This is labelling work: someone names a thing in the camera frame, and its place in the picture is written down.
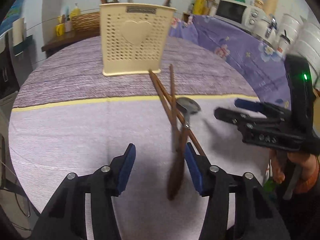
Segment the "right hand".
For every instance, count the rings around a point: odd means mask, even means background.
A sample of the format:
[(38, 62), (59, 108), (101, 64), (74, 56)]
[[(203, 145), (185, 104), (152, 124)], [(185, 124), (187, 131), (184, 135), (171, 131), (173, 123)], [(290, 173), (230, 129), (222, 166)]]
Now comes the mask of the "right hand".
[(302, 168), (298, 164), (291, 161), (290, 159), (291, 153), (286, 154), (287, 162), (286, 164), (283, 164), (283, 165), (280, 163), (281, 158), (276, 150), (270, 149), (269, 154), (271, 159), (273, 180), (276, 183), (281, 184), (282, 182), (284, 182), (286, 175), (289, 175), (289, 170), (291, 168), (293, 170), (295, 170), (295, 168), (298, 168), (298, 174), (299, 175), (301, 174)]

